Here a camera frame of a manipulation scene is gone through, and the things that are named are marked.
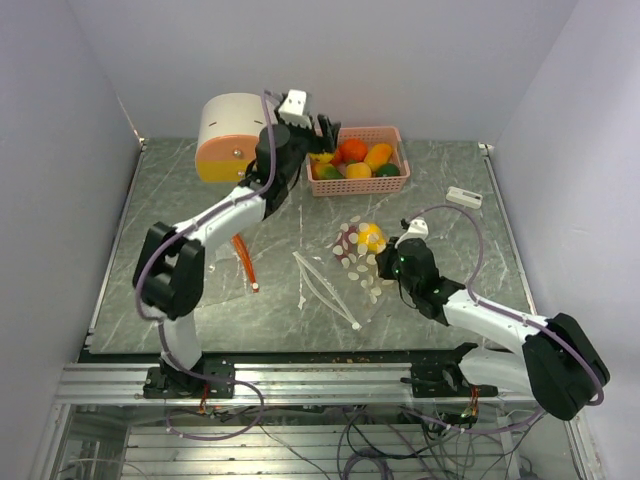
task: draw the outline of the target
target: white power adapter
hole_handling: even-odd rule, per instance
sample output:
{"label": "white power adapter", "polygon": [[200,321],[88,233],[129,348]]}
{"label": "white power adapter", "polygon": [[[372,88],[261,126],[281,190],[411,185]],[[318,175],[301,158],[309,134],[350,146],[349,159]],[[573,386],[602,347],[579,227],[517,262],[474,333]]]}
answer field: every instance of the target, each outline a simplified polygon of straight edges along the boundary
{"label": "white power adapter", "polygon": [[450,202],[474,209],[482,206],[482,195],[458,187],[449,187],[446,199]]}

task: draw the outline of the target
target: white wall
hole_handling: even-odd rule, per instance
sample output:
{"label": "white wall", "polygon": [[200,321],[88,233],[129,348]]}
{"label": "white wall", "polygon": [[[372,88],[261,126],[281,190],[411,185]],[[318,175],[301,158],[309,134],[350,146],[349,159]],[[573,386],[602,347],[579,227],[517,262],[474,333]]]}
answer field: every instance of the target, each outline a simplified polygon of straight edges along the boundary
{"label": "white wall", "polygon": [[576,0],[70,0],[142,136],[211,97],[302,88],[347,125],[494,142]]}
{"label": "white wall", "polygon": [[640,411],[640,2],[581,0],[496,146],[535,301],[574,315],[612,374],[589,409],[612,479]]}
{"label": "white wall", "polygon": [[0,7],[0,476],[26,478],[139,149],[63,0]]}

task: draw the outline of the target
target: basket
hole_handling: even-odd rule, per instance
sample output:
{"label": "basket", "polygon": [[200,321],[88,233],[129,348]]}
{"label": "basket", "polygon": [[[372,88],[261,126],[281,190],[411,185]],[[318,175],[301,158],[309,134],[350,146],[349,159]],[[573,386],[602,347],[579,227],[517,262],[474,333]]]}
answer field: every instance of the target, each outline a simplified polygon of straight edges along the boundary
{"label": "basket", "polygon": [[393,147],[393,154],[389,163],[400,169],[397,177],[380,178],[345,178],[340,180],[314,180],[311,175],[311,163],[307,162],[307,178],[311,183],[314,197],[329,197],[334,195],[358,195],[369,193],[399,192],[409,178],[409,164],[402,147],[400,132],[395,127],[362,127],[342,128],[338,136],[338,143],[348,139],[358,138],[369,148],[377,143],[388,143]]}

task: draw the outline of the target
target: marble tabletop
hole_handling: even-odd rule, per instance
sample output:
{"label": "marble tabletop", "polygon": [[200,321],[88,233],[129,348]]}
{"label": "marble tabletop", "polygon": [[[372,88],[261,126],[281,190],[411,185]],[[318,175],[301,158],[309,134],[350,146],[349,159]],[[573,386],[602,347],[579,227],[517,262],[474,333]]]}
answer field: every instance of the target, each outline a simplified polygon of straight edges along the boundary
{"label": "marble tabletop", "polygon": [[[92,339],[92,353],[159,352],[154,326],[141,320],[133,303],[131,279],[147,229],[157,221],[173,224],[219,201],[232,184],[206,184],[198,178],[192,139],[151,139],[140,159],[123,228]],[[481,150],[472,142],[405,141],[412,174],[395,194],[315,198],[305,173],[283,206],[270,218],[242,232],[249,248],[259,293],[251,293],[246,273],[230,245],[207,265],[205,293],[196,310],[202,347],[218,352],[412,350],[452,348],[477,335],[444,327],[404,305],[397,287],[370,295],[351,281],[333,258],[331,245],[341,226],[358,216],[387,236],[400,235],[401,218],[444,202],[455,185],[484,196],[470,210],[484,236],[484,264],[475,290],[489,299],[529,311],[505,220],[498,206]],[[464,281],[473,270],[478,245],[468,219],[458,212],[430,212],[428,245],[441,274]],[[326,307],[303,282],[293,252],[315,265],[362,324]]]}

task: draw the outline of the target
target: robotic arm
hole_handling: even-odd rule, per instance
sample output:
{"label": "robotic arm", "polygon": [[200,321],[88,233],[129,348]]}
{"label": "robotic arm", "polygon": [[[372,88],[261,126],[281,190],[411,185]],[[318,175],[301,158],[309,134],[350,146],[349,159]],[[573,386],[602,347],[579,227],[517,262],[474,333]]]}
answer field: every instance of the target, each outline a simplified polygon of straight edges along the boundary
{"label": "robotic arm", "polygon": [[[256,160],[225,199],[176,225],[156,223],[149,229],[142,247],[133,284],[139,287],[141,282],[142,301],[168,318],[164,322],[166,344],[179,365],[172,364],[163,352],[161,369],[184,392],[193,393],[202,383],[179,367],[202,373],[202,349],[196,336],[194,309],[203,293],[207,255],[235,234],[268,218],[282,205],[307,154],[335,151],[340,124],[332,125],[327,117],[318,115],[322,135],[317,135],[305,92],[291,90],[284,95],[276,108],[276,118],[275,175],[267,189],[264,187],[271,172],[271,155],[265,128],[256,146]],[[213,215],[228,202],[232,204],[230,208]],[[590,401],[595,386],[585,369],[556,342],[533,327],[514,322],[513,317],[545,325],[579,352],[601,385],[609,381],[609,372],[572,317],[559,314],[547,319],[484,299],[482,304],[493,305],[495,310],[479,306],[479,299],[463,284],[440,276],[433,253],[425,243],[428,229],[424,220],[403,222],[403,227],[406,232],[400,238],[391,238],[386,249],[376,256],[379,275],[397,280],[425,317],[471,330],[506,349],[479,349],[475,344],[458,347],[454,364],[442,372],[452,388],[494,385],[533,394],[545,410],[563,420],[573,418]],[[189,233],[180,236],[179,232]],[[180,238],[169,242],[171,245],[152,261],[158,249],[177,236]],[[149,273],[143,275],[148,263],[151,263]],[[496,310],[507,312],[512,318]]]}

